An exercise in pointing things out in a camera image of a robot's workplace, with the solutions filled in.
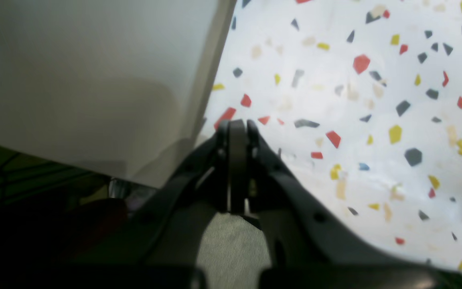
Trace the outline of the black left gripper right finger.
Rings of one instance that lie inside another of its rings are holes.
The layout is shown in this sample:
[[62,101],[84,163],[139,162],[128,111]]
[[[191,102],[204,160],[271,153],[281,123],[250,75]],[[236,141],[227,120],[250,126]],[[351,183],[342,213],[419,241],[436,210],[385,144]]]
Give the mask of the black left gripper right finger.
[[260,136],[229,123],[229,212],[257,216],[272,267],[259,289],[462,289],[462,275],[374,248],[317,201]]

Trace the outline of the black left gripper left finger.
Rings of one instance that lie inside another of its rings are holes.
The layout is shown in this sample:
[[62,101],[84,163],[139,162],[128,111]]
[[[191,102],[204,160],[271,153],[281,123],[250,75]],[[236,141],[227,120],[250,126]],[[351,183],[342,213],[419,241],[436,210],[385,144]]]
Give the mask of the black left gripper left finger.
[[203,289],[204,230],[229,208],[229,121],[131,217],[121,199],[29,223],[2,252],[6,289]]

